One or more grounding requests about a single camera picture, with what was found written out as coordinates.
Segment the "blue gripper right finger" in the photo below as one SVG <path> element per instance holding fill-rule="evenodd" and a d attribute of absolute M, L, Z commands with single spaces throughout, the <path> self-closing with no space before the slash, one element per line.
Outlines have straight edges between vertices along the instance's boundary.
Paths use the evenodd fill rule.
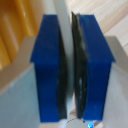
<path fill-rule="evenodd" d="M 128 128 L 128 56 L 93 15 L 72 14 L 75 102 L 79 119 Z"/>

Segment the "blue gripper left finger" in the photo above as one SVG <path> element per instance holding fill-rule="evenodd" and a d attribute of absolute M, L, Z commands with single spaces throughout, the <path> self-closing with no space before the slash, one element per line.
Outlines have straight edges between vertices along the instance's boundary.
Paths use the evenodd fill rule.
<path fill-rule="evenodd" d="M 0 128 L 39 128 L 67 117 L 67 64 L 58 19 L 43 17 L 15 61 L 0 72 Z"/>

